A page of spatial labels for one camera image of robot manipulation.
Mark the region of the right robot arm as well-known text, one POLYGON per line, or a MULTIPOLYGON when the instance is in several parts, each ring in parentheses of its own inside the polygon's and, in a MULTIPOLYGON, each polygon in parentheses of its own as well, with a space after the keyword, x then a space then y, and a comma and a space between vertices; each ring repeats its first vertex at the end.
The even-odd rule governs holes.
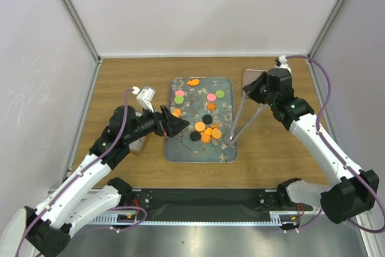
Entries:
POLYGON ((313 108, 294 95, 289 69, 273 68, 243 86, 251 100, 268 107, 274 118, 297 137, 325 173, 329 187, 293 178, 279 184, 278 206, 290 210, 298 203, 324 211, 335 224, 342 223, 374 207, 379 177, 364 171, 335 141, 316 125, 313 108))

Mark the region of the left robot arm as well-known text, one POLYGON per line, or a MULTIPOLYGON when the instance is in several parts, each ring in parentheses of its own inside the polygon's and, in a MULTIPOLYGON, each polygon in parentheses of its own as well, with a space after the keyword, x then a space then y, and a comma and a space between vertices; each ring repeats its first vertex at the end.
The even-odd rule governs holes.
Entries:
POLYGON ((93 218, 116 207, 128 208, 132 188, 120 178, 110 180, 85 203, 81 199, 130 153, 131 143, 149 134, 174 137, 188 126, 189 121, 164 105, 160 111, 143 110, 140 116, 129 105, 116 108, 79 167, 46 200, 13 217, 1 237, 1 256, 18 256, 24 241, 43 256, 58 256, 93 218))

